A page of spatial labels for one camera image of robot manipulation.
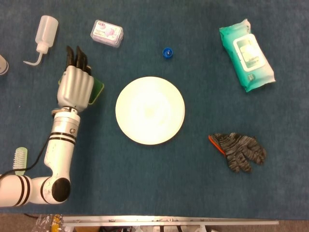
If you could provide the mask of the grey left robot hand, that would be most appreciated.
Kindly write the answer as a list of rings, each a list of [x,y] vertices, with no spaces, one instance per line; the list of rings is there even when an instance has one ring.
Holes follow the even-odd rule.
[[[94,77],[87,56],[79,46],[76,52],[70,46],[66,47],[66,51],[66,68],[60,79],[57,103],[59,107],[71,107],[82,112],[88,107]]]

